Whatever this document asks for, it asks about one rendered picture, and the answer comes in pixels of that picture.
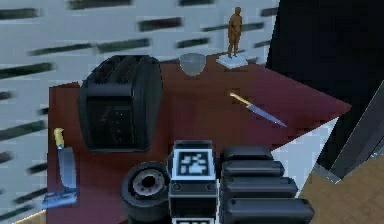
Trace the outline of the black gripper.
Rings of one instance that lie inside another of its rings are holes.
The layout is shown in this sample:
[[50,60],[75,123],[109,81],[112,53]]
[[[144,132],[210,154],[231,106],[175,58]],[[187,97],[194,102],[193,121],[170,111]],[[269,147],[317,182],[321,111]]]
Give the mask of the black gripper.
[[133,167],[121,186],[126,224],[170,224],[169,183],[166,166],[161,162],[144,162]]

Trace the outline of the black toaster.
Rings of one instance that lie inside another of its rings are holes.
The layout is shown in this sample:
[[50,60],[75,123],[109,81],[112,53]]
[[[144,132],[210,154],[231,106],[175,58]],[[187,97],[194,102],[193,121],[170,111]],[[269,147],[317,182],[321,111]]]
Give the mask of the black toaster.
[[91,152],[146,152],[161,107],[160,63],[148,55],[115,55],[82,82],[78,115]]

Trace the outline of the dark red table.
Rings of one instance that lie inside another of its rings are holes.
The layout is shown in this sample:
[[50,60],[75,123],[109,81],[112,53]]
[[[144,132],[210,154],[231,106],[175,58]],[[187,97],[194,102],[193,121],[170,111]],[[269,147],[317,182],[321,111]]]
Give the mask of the dark red table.
[[[152,148],[147,153],[91,153],[78,118],[80,87],[72,82],[49,91],[48,126],[64,129],[75,154],[78,201],[46,214],[47,224],[120,224],[125,174],[143,161],[164,161],[176,139],[208,139],[228,145],[261,145],[272,150],[347,113],[349,104],[257,64],[229,70],[209,56],[204,71],[188,77],[176,62],[161,66],[164,95]],[[235,93],[272,114],[287,127],[248,110]]]

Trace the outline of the grey glass bowl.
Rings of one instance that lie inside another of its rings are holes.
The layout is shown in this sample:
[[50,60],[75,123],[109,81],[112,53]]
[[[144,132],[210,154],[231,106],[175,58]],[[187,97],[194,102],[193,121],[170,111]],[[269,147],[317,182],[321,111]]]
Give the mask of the grey glass bowl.
[[188,76],[197,76],[205,68],[206,56],[199,53],[186,53],[179,57],[179,64]]

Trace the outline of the brown human statue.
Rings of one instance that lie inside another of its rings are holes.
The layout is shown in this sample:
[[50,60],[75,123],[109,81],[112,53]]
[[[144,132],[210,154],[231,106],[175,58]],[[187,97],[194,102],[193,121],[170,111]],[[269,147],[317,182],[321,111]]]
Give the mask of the brown human statue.
[[248,64],[244,56],[238,54],[242,34],[241,8],[236,7],[228,23],[228,49],[226,55],[221,55],[216,62],[228,69],[234,69]]

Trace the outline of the black fridge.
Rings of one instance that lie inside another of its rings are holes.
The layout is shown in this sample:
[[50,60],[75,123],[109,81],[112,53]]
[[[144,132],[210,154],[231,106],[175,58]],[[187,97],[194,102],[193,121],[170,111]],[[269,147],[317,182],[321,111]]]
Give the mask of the black fridge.
[[330,181],[384,146],[384,0],[280,0],[267,67],[351,105],[317,159]]

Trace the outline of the yellow-handled broad knife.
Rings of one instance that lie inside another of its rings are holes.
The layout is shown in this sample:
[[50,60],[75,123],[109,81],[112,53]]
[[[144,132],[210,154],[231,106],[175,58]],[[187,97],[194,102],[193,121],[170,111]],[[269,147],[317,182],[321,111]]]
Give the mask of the yellow-handled broad knife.
[[63,132],[63,128],[53,131],[62,189],[45,195],[41,203],[42,210],[74,204],[78,198],[74,152],[71,146],[65,144]]

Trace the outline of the yellow-handled slim knife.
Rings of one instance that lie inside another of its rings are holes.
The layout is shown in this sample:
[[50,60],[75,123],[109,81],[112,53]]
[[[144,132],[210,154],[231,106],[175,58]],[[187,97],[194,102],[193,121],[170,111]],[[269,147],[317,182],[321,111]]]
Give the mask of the yellow-handled slim knife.
[[235,94],[235,93],[229,93],[229,96],[237,99],[238,101],[242,102],[243,104],[246,105],[246,108],[250,111],[252,111],[253,113],[275,123],[275,124],[278,124],[282,127],[287,127],[287,125],[282,122],[281,120],[279,120],[278,118],[276,118],[275,116],[273,116],[272,114],[262,110],[261,108],[255,106],[254,104],[252,104],[251,102],[249,102],[248,100],[244,99],[243,97]]

